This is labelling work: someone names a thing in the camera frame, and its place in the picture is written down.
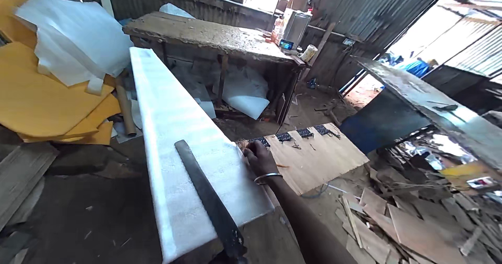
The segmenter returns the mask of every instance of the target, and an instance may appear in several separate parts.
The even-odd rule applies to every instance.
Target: metal bangle
[[[265,175],[262,175],[262,176],[259,176],[257,178],[254,179],[254,182],[256,183],[257,180],[261,179],[262,177],[270,177],[270,176],[280,176],[282,177],[282,174],[280,173],[268,173],[268,174],[265,174]]]

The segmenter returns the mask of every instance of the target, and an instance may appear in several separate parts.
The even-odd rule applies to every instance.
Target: white plastic sheet
[[[16,16],[37,26],[39,72],[67,86],[90,81],[87,91],[99,94],[105,74],[117,76],[129,64],[133,43],[96,2],[28,0]]]
[[[195,17],[193,17],[191,14],[187,13],[183,9],[180,9],[180,8],[174,6],[171,3],[167,3],[167,4],[162,5],[160,7],[159,11],[162,12],[162,13],[166,13],[166,14],[171,14],[171,15],[175,15],[175,16],[181,16],[181,17],[185,17],[185,18],[195,19]]]
[[[218,94],[218,87],[219,81],[216,81],[213,93]],[[268,90],[267,81],[255,70],[230,65],[223,85],[223,100],[256,120],[270,103],[266,99]]]

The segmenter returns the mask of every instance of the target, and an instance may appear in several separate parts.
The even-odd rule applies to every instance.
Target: wooden table
[[[427,120],[429,124],[436,126],[450,138],[456,140],[475,157],[484,161],[493,169],[502,171],[502,155],[500,155],[502,153],[502,130],[499,127],[406,71],[385,66],[366,58],[352,57],[375,79],[385,85],[382,93],[391,93],[417,113],[414,121]],[[437,109],[448,105],[457,105],[458,107],[454,111]],[[393,121],[389,121],[389,124],[396,124],[398,123],[397,120],[408,119],[393,118]],[[346,120],[340,127],[341,131],[349,138],[351,132],[345,131],[345,129],[350,121]]]
[[[276,121],[284,122],[299,75],[305,68],[305,63],[295,56],[285,55],[273,43],[267,43],[262,33],[257,30],[232,27],[197,19],[153,12],[127,24],[123,31],[135,38],[146,38],[162,44],[164,63],[167,62],[166,44],[178,44],[217,52],[222,55],[220,84],[217,105],[221,105],[223,83],[229,57],[245,60],[259,60],[291,66],[291,72],[282,87],[269,99],[268,108],[278,109]],[[285,95],[285,104],[281,107],[279,100]]]

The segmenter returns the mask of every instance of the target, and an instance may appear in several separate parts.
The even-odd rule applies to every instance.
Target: wooden post
[[[221,72],[220,72],[220,83],[218,86],[218,101],[216,103],[217,107],[221,107],[223,98],[223,84],[225,83],[226,70],[229,67],[229,55],[224,54],[221,60]]]

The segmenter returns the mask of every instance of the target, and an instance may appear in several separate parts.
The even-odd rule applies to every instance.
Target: blue tarp
[[[416,60],[415,62],[407,62],[396,65],[396,68],[405,70],[408,73],[417,76],[418,78],[423,77],[429,71],[429,64],[423,60]]]

